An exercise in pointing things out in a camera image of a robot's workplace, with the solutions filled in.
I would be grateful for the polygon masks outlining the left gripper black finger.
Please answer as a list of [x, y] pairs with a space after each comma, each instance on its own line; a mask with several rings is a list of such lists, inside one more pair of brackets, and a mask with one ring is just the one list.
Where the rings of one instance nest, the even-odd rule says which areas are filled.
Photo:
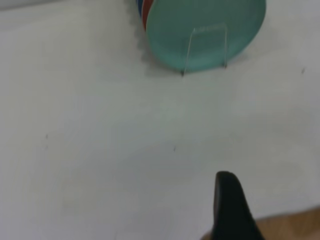
[[215, 176], [211, 240], [263, 240], [237, 176], [219, 171]]

